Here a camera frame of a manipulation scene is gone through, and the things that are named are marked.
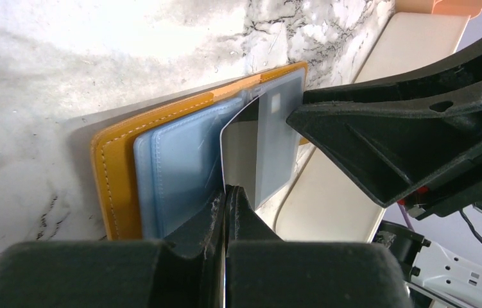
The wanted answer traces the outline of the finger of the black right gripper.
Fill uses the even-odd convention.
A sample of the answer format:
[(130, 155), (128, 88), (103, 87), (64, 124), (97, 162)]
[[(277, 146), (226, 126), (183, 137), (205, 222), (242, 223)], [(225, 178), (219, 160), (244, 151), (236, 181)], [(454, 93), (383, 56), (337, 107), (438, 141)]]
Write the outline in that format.
[(303, 104), (377, 103), (444, 94), (482, 81), (482, 38), (425, 67), (376, 80), (304, 92)]
[(335, 137), (340, 125), (363, 135), (376, 156), (371, 174), (391, 169), (399, 180), (374, 189), (387, 207), (422, 186), (440, 184), (464, 160), (482, 153), (482, 81), (425, 98), (377, 103), (302, 104), (287, 120), (290, 127), (329, 158), (338, 158), (350, 141)]

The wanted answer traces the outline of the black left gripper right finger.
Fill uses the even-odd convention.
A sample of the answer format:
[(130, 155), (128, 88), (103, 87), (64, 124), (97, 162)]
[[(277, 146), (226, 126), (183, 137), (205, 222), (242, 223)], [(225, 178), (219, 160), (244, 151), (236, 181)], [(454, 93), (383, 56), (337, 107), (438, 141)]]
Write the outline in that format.
[(284, 241), (227, 187), (227, 307), (411, 307), (402, 271), (380, 244)]

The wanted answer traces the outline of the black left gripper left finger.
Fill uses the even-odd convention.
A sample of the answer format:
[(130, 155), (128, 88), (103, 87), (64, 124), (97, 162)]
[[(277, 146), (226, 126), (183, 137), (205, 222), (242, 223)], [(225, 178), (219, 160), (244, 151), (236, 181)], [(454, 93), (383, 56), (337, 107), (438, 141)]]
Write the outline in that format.
[(0, 307), (221, 307), (226, 195), (163, 239), (24, 242), (0, 256)]

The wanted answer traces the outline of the yellow leather card holder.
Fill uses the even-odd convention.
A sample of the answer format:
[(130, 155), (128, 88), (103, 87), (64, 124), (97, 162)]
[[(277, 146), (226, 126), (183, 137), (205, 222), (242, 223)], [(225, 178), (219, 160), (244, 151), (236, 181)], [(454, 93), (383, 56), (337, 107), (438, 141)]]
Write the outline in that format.
[(90, 157), (107, 238), (111, 241), (142, 239), (133, 157), (136, 137), (160, 124), (232, 98), (242, 90), (266, 85), (296, 71), (306, 73), (307, 63), (270, 69), (163, 102), (98, 132), (91, 141)]

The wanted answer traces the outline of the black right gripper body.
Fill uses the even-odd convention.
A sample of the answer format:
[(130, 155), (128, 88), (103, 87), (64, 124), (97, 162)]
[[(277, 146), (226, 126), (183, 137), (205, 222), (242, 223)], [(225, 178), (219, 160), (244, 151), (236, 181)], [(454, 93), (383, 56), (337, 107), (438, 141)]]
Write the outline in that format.
[(422, 186), (399, 204), (417, 220), (444, 218), (469, 205), (482, 210), (482, 153), (453, 168), (444, 182)]

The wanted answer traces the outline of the black credit card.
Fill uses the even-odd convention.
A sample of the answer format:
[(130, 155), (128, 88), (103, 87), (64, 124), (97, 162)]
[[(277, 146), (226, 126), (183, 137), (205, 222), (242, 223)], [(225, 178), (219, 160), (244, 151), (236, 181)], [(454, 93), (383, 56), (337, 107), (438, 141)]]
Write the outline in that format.
[(220, 133), (223, 183), (240, 186), (254, 199), (259, 99), (243, 107)]
[(286, 119), (302, 103), (303, 85), (292, 80), (267, 90), (259, 98), (257, 122), (257, 162), (254, 207), (282, 189), (291, 179), (298, 133)]

